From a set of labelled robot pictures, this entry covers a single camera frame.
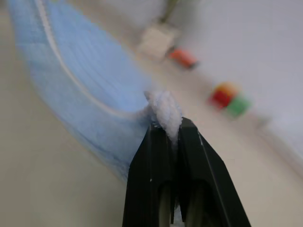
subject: green block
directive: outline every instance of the green block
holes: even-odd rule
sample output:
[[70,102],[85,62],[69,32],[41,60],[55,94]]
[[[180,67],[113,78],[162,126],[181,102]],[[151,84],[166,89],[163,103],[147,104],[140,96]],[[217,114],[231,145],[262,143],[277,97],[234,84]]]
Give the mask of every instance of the green block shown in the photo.
[[242,95],[236,96],[225,108],[226,112],[232,117],[239,117],[250,107],[250,102]]

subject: white block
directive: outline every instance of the white block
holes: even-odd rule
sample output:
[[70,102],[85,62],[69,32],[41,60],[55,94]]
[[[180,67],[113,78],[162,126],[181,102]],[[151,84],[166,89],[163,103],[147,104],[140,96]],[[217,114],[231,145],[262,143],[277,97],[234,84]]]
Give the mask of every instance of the white block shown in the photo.
[[178,35],[178,30],[172,27],[154,24],[142,34],[138,50],[157,60],[161,60],[169,48],[174,45]]

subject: blue fabric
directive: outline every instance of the blue fabric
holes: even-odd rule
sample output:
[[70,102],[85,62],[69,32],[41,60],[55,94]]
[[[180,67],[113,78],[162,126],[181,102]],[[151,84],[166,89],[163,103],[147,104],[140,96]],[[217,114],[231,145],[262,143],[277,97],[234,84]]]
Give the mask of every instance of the blue fabric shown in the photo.
[[[147,79],[121,45],[63,1],[44,0],[61,56],[100,102],[133,112],[144,108]],[[34,0],[8,0],[16,45],[42,99],[66,128],[124,180],[150,119],[110,115],[83,94],[63,70],[47,40]]]

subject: floor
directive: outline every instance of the floor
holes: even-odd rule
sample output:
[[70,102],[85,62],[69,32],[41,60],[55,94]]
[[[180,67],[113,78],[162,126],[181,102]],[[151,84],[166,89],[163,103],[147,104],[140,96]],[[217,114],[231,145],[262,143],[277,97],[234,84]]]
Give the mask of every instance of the floor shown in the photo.
[[[0,225],[120,227],[125,185],[36,95],[4,7],[0,31]],[[172,90],[185,116],[225,161],[251,225],[303,226],[303,180],[291,167],[253,133],[240,133],[205,106],[198,86],[159,72],[155,79]]]

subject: red block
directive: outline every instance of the red block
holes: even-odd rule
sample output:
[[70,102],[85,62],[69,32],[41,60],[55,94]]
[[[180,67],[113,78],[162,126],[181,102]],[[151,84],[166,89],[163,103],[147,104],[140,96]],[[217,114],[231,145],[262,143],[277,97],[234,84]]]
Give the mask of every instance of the red block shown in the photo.
[[228,95],[223,91],[217,91],[211,97],[212,103],[218,106],[220,109],[227,107],[233,99],[233,96]]

